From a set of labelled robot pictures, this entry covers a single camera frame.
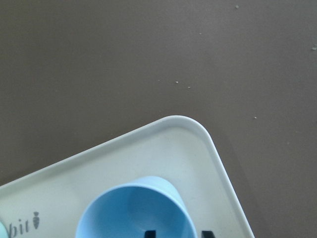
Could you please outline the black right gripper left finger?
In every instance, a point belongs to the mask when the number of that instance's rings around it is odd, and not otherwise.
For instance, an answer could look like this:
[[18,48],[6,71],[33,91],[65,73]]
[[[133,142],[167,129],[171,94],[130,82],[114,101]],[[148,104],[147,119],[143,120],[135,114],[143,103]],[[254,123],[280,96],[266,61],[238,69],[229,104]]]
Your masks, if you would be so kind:
[[145,238],[156,238],[156,230],[145,231]]

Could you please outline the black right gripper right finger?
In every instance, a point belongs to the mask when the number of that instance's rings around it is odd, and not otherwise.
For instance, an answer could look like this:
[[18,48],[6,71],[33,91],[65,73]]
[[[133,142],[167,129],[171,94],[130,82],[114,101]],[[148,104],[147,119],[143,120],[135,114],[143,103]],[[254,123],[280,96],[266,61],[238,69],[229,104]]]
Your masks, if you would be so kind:
[[202,230],[202,238],[213,238],[213,231]]

